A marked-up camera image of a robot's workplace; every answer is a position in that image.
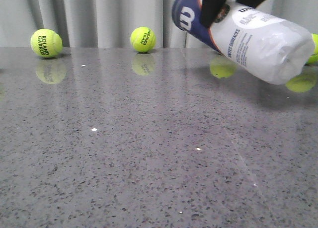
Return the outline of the Roland Garros tennis ball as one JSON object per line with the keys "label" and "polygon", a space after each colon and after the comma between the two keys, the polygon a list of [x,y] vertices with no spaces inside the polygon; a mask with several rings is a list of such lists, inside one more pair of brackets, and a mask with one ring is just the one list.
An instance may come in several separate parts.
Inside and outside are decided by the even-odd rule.
{"label": "Roland Garros tennis ball", "polygon": [[42,58],[54,58],[63,49],[63,42],[58,33],[51,29],[39,29],[30,38],[32,51]]}

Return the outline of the Wilson tennis ball can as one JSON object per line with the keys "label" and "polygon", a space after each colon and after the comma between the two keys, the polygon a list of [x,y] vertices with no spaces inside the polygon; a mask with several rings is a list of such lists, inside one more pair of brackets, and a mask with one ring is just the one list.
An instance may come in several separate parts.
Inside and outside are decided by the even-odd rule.
{"label": "Wilson tennis ball can", "polygon": [[205,28],[201,7],[202,0],[175,0],[174,24],[267,83],[299,75],[314,50],[312,34],[288,20],[230,0]]}

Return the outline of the grey pleated curtain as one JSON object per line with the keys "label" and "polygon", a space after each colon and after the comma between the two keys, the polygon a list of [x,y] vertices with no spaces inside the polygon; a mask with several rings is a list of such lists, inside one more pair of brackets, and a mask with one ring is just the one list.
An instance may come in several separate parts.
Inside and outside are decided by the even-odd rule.
{"label": "grey pleated curtain", "polygon": [[130,46],[131,32],[152,29],[156,46],[200,48],[171,18],[174,0],[0,0],[0,45],[28,47],[37,30],[56,31],[65,47]]}

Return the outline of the plain yellow tennis ball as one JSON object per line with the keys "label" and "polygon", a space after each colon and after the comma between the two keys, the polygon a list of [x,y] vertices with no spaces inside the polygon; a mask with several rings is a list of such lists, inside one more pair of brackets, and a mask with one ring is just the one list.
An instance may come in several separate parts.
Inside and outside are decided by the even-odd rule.
{"label": "plain yellow tennis ball", "polygon": [[313,33],[312,40],[313,40],[315,47],[314,47],[314,50],[313,50],[311,56],[306,61],[307,65],[314,64],[318,61],[318,35]]}

